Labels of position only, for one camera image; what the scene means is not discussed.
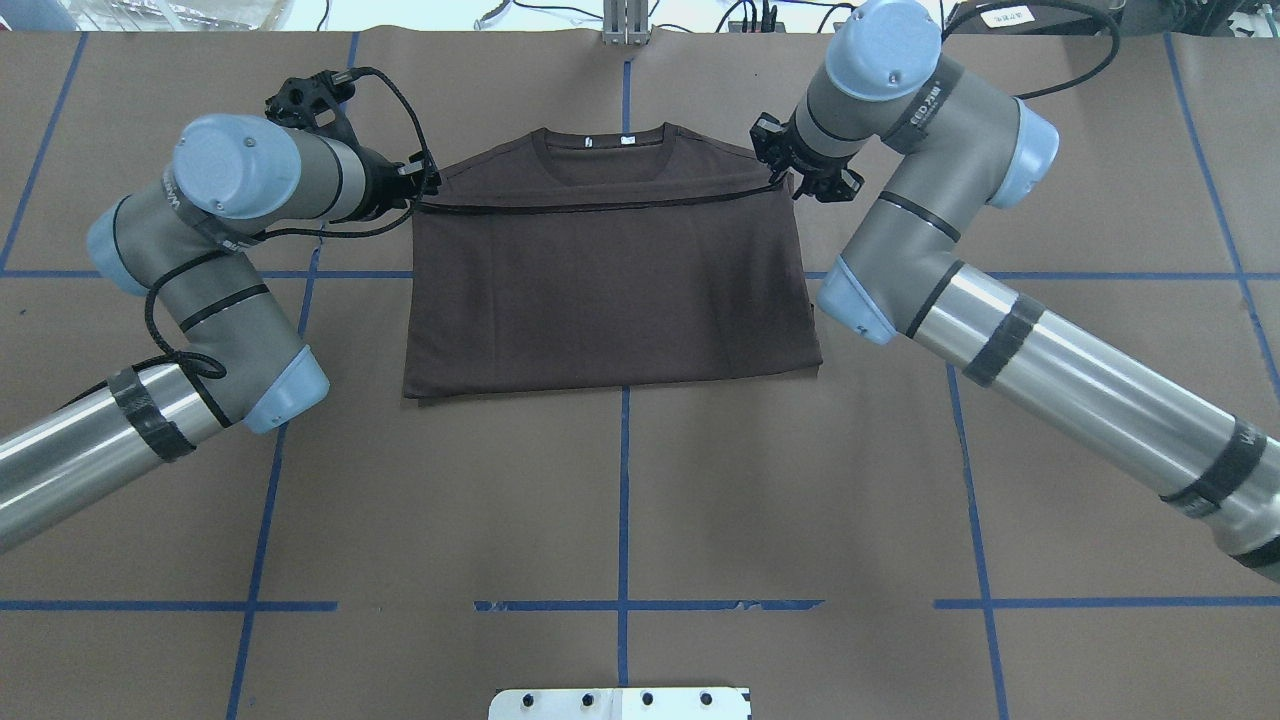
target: folded t-shirt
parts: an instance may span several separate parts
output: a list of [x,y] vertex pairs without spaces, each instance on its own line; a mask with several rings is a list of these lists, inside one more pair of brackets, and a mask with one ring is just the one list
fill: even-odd
[[406,397],[822,363],[790,178],[749,150],[543,128],[442,176],[413,217]]

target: robotic arm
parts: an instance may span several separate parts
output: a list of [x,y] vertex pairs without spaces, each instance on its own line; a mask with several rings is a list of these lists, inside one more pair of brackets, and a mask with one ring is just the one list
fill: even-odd
[[762,161],[819,201],[870,136],[904,159],[836,259],[818,305],[877,343],[901,333],[1094,450],[1280,582],[1280,448],[980,270],[954,247],[983,205],[1010,208],[1044,177],[1057,131],[941,54],[914,0],[872,0],[832,40],[787,123],[751,129]]
[[[147,297],[148,329],[165,355],[0,441],[0,552],[224,428],[243,421],[265,433],[324,398],[328,378],[243,250],[283,234],[261,232],[280,219],[370,220],[434,192],[439,176],[411,110],[421,151],[410,165],[356,141],[340,102],[366,74],[387,81],[372,68],[291,78],[268,100],[271,122],[195,120],[163,177],[93,223],[93,264]],[[321,127],[325,111],[334,119]],[[374,232],[325,234],[375,234],[407,217]],[[189,341],[186,350],[156,331],[156,300]]]

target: light blue cap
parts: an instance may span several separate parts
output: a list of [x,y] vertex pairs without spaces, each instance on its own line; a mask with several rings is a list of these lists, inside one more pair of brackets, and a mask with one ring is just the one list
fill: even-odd
[[173,149],[173,177],[197,208],[233,220],[279,210],[298,187],[302,156],[284,128],[252,115],[204,115]]
[[120,259],[120,249],[115,245],[115,214],[125,200],[128,199],[122,197],[119,202],[111,205],[106,213],[93,220],[93,224],[88,227],[88,234],[84,236],[84,245],[88,246],[88,256],[93,260],[93,266],[97,268],[99,273],[102,273],[104,278],[114,282],[115,287],[124,292],[142,297],[147,293],[147,288],[129,274],[124,260]]
[[255,433],[265,433],[297,418],[326,395],[329,378],[311,354],[311,346],[303,346],[244,415],[244,424]]
[[827,46],[827,77],[859,100],[897,100],[929,79],[941,54],[942,33],[923,5],[870,0]]
[[1057,128],[1019,100],[1014,158],[1009,161],[1005,182],[1000,183],[1000,190],[987,204],[1005,210],[1027,197],[1036,183],[1044,179],[1053,164],[1053,158],[1057,156]]
[[897,334],[893,323],[858,282],[844,258],[836,258],[836,264],[827,273],[818,291],[818,307],[876,345],[884,345]]

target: white plate with holes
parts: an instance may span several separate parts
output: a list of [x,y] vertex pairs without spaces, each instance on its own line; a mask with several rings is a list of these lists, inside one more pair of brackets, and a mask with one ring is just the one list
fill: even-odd
[[502,691],[489,720],[750,720],[746,688]]

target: white bracket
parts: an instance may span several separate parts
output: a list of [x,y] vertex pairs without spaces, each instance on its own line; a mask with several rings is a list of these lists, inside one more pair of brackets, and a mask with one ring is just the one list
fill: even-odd
[[751,720],[746,688],[502,691],[489,720]]
[[604,0],[604,44],[648,45],[649,0]]

